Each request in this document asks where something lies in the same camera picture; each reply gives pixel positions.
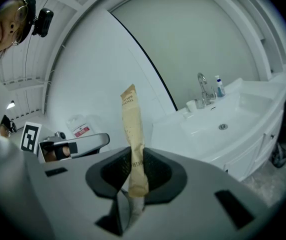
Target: white sink basin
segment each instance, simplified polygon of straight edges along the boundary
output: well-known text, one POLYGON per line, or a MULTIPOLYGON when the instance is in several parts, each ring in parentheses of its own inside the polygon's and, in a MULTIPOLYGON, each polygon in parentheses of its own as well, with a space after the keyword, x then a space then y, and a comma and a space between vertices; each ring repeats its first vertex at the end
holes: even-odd
POLYGON ((213 156, 245 141, 286 98, 282 84, 240 78, 225 91, 204 109, 190 113, 184 108, 155 122, 152 147, 196 159, 213 156), (227 128, 219 129, 222 124, 227 128))

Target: faucet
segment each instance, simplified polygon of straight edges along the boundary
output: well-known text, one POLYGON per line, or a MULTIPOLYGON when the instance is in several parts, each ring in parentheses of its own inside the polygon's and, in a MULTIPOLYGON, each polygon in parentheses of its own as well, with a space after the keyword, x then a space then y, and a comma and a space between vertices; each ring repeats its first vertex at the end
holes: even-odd
POLYGON ((217 98, 217 95, 215 94, 215 91, 212 86, 211 86, 212 93, 211 94, 207 93, 207 91, 204 88, 204 85, 207 85, 208 82, 202 73, 197 74, 197 79, 198 79, 199 85, 201 86, 202 98, 204 99, 205 105, 208 106, 211 104, 210 100, 215 100, 217 98))

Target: white bottle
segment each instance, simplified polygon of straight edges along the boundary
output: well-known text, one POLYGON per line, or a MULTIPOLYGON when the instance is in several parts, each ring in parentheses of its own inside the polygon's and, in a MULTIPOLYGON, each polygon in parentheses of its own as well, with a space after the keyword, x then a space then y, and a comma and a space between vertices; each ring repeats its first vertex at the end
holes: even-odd
POLYGON ((217 96, 218 97, 224 97, 225 96, 225 90, 224 90, 224 86, 223 83, 220 79, 219 75, 216 75, 216 84, 217 84, 217 96))

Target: cabinet door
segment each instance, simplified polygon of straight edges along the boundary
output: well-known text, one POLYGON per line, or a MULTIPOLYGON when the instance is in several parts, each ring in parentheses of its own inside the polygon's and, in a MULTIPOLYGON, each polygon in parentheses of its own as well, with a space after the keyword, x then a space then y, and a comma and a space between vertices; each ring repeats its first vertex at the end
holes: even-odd
POLYGON ((262 143, 262 147, 261 147, 262 151, 264 151, 264 149, 267 146, 269 146, 270 143, 277 140, 279 133, 280 133, 280 130, 281 130, 283 112, 284 111, 281 110, 278 113, 278 115, 276 116, 275 120, 271 123, 271 125, 264 131, 263 143, 262 143))
POLYGON ((266 162, 270 158, 276 142, 277 142, 277 139, 275 138, 274 141, 271 141, 264 148, 264 150, 260 152, 260 154, 258 155, 258 158, 255 159, 254 164, 251 170, 249 171, 248 175, 251 175, 252 173, 254 173, 264 162, 266 162))
POLYGON ((237 179, 238 181, 244 180, 248 171, 252 168, 254 159, 256 158, 262 144, 263 136, 255 142, 248 150, 240 156, 224 165, 224 171, 237 179))

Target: ceiling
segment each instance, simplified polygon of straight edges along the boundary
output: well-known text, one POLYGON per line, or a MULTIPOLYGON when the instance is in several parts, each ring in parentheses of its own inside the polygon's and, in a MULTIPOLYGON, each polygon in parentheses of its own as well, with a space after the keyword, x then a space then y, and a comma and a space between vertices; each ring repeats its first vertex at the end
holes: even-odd
POLYGON ((10 47, 0 60, 0 81, 10 91, 11 100, 15 102, 13 108, 6 110, 6 115, 15 123, 44 113, 47 85, 51 84, 47 81, 52 73, 49 61, 57 54, 55 45, 62 38, 62 32, 66 32, 65 28, 73 16, 79 11, 85 12, 83 7, 87 1, 36 0, 36 15, 42 8, 54 12, 47 36, 41 38, 32 35, 31 30, 24 42, 10 47))

